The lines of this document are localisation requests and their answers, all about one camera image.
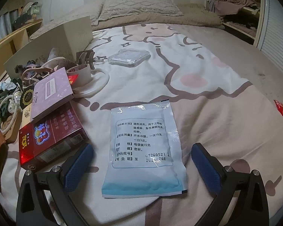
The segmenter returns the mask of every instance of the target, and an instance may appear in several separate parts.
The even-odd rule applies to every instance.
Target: blue rubber pad
[[[85,149],[83,149],[77,160],[73,163],[65,176],[64,190],[66,192],[72,192],[77,188],[77,185],[93,157],[93,152],[92,146],[88,144]]]
[[[204,180],[206,187],[211,193],[217,195],[221,190],[221,179],[219,173],[214,169],[197,145],[192,146],[191,156],[202,179]]]

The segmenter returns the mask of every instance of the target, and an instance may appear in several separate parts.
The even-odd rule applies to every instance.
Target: curtain
[[[5,13],[0,16],[0,40],[13,32],[12,23],[18,18],[18,10]]]

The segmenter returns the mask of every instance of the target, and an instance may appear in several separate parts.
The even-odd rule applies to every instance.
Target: black clamp arm
[[[76,189],[93,157],[93,152],[92,146],[85,144],[61,167],[54,166],[49,172],[38,174],[27,170],[20,187],[16,225],[58,225],[45,197],[44,190],[49,190],[67,226],[88,226],[72,203],[68,192]]]
[[[215,195],[214,200],[195,226],[218,226],[236,190],[240,194],[227,226],[268,226],[267,197],[260,172],[235,172],[231,166],[223,167],[211,156],[201,143],[191,149],[194,161],[207,189]]]

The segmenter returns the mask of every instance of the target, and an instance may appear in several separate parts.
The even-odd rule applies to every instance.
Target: red cigarette pack
[[[20,165],[38,171],[87,140],[88,136],[70,102],[35,124],[19,130]]]

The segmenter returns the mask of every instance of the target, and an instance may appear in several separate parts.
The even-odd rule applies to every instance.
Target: transparent container
[[[108,62],[110,64],[117,64],[126,67],[135,67],[150,57],[151,54],[146,50],[122,49],[116,54],[108,57]]]

